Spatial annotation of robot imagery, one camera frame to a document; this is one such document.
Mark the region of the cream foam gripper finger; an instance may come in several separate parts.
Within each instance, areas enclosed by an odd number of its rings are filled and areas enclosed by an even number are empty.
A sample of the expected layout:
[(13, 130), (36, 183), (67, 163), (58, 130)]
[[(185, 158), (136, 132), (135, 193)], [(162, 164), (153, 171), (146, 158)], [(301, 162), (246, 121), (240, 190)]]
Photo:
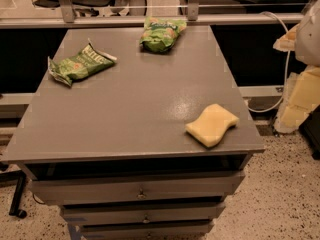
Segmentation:
[(282, 37), (278, 38), (273, 44), (273, 48), (281, 52), (295, 50), (295, 41), (298, 25), (288, 30)]

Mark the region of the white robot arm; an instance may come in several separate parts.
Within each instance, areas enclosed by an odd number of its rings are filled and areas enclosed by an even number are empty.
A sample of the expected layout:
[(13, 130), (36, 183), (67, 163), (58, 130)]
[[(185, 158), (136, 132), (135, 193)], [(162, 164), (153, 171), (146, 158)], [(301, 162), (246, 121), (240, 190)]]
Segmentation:
[(299, 24), (275, 41), (273, 48), (294, 51), (298, 61), (320, 66), (320, 0), (310, 7)]

